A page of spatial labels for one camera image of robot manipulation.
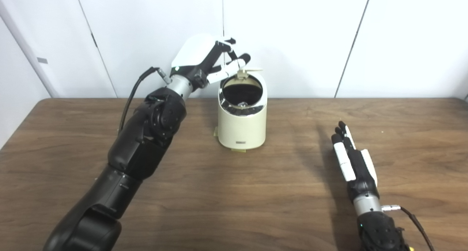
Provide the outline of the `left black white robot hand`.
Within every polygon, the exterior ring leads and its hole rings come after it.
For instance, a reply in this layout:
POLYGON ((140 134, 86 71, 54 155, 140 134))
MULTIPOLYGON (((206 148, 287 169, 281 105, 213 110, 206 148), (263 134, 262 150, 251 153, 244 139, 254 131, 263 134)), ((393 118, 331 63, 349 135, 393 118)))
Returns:
POLYGON ((171 63, 167 86, 188 87, 190 92, 227 79, 244 68, 250 61, 248 53, 237 55, 236 40, 198 34, 190 37, 171 63))

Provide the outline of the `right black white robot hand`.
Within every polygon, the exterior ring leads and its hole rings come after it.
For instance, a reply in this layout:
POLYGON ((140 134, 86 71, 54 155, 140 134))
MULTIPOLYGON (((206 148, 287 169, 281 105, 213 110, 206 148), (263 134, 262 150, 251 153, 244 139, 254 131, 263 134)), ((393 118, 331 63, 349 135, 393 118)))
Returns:
POLYGON ((356 148, 349 126, 344 121, 338 122, 331 140, 350 201, 353 202, 358 196, 379 199, 377 175, 369 152, 356 148))

